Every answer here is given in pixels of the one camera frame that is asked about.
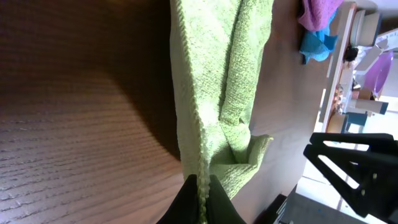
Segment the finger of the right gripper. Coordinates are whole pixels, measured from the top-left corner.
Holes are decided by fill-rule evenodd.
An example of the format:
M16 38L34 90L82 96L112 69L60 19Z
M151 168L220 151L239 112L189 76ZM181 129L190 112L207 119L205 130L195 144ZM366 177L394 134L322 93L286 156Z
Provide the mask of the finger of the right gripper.
M313 133L303 154L357 215L397 221L397 141L392 135ZM329 158L359 186L350 187L320 156Z

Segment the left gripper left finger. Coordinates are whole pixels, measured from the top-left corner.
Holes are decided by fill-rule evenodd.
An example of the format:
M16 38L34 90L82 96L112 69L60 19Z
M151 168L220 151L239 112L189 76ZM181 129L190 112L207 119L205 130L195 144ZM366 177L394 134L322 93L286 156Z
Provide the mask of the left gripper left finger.
M191 174L157 224L195 224L198 212L197 176Z

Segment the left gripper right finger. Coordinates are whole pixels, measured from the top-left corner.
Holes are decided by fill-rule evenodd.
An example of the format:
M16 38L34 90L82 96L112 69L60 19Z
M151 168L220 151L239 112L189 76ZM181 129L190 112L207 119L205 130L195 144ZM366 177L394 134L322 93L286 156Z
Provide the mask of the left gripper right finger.
M206 200L206 217L209 224L246 223L239 216L215 175L210 175L209 197Z

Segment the green microfiber cloth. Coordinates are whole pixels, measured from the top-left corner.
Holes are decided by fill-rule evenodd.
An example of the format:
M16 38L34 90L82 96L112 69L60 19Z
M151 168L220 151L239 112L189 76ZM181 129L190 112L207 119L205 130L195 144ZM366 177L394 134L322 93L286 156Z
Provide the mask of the green microfiber cloth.
M170 61L185 179L197 176L208 223L210 175L231 200L259 170L271 137L249 129L272 1L171 0Z

